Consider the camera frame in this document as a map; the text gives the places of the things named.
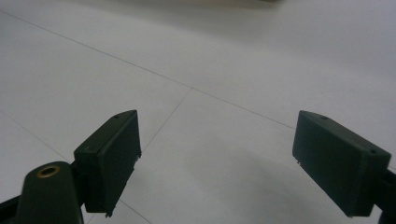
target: white floor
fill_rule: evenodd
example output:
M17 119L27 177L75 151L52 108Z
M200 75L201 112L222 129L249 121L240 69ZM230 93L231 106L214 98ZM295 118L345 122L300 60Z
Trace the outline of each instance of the white floor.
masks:
M396 154L394 15L393 0L0 0L0 201L137 109L143 157L114 216L86 223L376 223L377 208L345 217L291 148L309 110Z

